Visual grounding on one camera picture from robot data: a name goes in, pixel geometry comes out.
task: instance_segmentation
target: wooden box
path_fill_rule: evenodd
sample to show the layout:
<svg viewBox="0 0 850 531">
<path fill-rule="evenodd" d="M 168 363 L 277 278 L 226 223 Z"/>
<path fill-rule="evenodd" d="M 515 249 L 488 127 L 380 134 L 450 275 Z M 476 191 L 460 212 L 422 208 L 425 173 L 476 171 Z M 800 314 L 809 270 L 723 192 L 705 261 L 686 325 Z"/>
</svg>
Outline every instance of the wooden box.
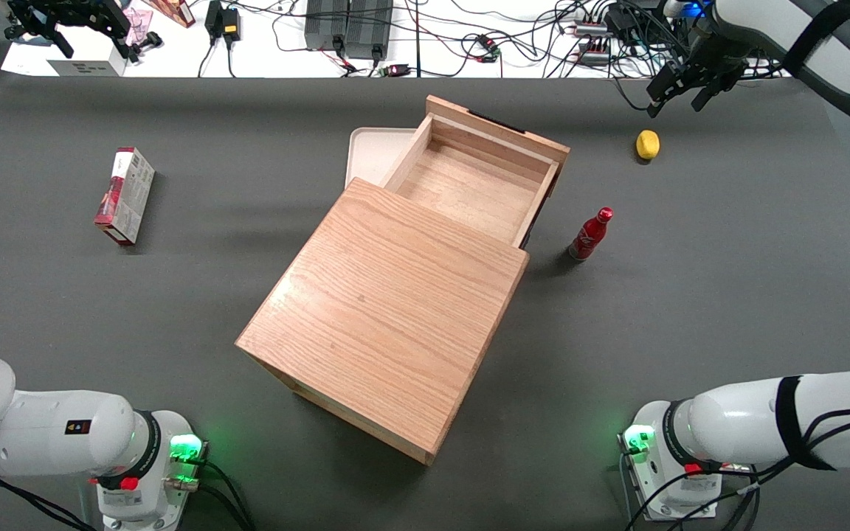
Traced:
<svg viewBox="0 0 850 531">
<path fill-rule="evenodd" d="M 569 148 L 438 98 L 427 111 L 384 187 L 348 185 L 236 345 L 298 395 L 431 464 Z"/>
</svg>

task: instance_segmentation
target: dark gray tabletop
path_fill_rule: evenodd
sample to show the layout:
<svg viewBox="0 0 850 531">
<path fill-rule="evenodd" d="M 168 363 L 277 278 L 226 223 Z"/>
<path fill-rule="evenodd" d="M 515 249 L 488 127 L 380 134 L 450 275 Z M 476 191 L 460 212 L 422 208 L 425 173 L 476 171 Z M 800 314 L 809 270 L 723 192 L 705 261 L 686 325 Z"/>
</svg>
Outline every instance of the dark gray tabletop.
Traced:
<svg viewBox="0 0 850 531">
<path fill-rule="evenodd" d="M 415 127 L 429 93 L 573 153 L 423 468 L 232 343 L 341 192 L 350 132 Z M 736 88 L 701 114 L 688 100 L 651 121 L 600 80 L 0 74 L 0 357 L 19 389 L 185 414 L 262 529 L 621 530 L 615 434 L 646 401 L 850 370 L 850 164 L 822 103 L 794 81 Z M 647 127 L 662 151 L 641 165 Z M 91 224 L 119 145 L 162 173 L 132 251 Z M 607 239 L 566 268 L 556 258 L 604 205 Z M 69 507 L 80 482 L 17 481 Z M 0 491 L 0 530 L 57 528 Z M 229 528 L 192 498 L 183 529 Z M 850 471 L 765 488 L 756 529 L 806 528 L 850 528 Z"/>
</svg>

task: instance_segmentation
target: green light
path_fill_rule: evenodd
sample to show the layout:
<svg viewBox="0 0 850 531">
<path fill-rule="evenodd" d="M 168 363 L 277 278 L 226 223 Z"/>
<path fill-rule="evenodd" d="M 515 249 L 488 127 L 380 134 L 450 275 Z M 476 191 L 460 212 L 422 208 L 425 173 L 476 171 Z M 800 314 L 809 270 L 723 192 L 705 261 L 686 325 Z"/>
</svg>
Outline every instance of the green light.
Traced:
<svg viewBox="0 0 850 531">
<path fill-rule="evenodd" d="M 628 443 L 628 450 L 632 454 L 641 454 L 644 451 L 648 451 L 648 447 L 654 439 L 654 428 L 634 424 L 625 430 L 623 438 Z"/>
<path fill-rule="evenodd" d="M 202 453 L 202 440 L 193 434 L 174 436 L 169 440 L 169 457 L 175 459 L 198 459 Z"/>
</svg>

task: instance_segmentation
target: cardboard box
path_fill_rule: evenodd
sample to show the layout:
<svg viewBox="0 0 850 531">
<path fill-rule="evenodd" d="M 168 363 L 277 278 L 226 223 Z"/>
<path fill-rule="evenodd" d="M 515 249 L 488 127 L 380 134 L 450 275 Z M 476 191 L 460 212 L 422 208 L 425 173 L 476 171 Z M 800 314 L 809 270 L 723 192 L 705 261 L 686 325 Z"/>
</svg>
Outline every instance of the cardboard box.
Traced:
<svg viewBox="0 0 850 531">
<path fill-rule="evenodd" d="M 50 58 L 48 64 L 61 77 L 83 75 L 84 77 L 120 77 L 127 68 L 127 60 L 114 46 L 114 41 L 90 27 L 64 27 L 58 30 L 74 47 L 74 57 L 65 58 L 60 52 Z"/>
<path fill-rule="evenodd" d="M 117 149 L 111 185 L 94 216 L 94 225 L 122 246 L 135 244 L 155 175 L 153 166 L 137 148 Z"/>
<path fill-rule="evenodd" d="M 146 3 L 179 23 L 180 26 L 189 27 L 196 23 L 196 17 L 193 17 L 192 11 L 189 11 L 186 0 L 146 0 Z"/>
</svg>

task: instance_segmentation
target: white tray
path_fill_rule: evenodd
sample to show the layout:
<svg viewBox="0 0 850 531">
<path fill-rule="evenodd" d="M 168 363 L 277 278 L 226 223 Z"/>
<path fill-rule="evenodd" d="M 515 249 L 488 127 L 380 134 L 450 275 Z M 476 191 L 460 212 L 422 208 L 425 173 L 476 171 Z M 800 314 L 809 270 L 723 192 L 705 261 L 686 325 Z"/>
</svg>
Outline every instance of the white tray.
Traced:
<svg viewBox="0 0 850 531">
<path fill-rule="evenodd" d="M 385 184 L 385 174 L 415 134 L 407 128 L 358 128 L 350 135 L 347 184 L 354 178 Z"/>
</svg>

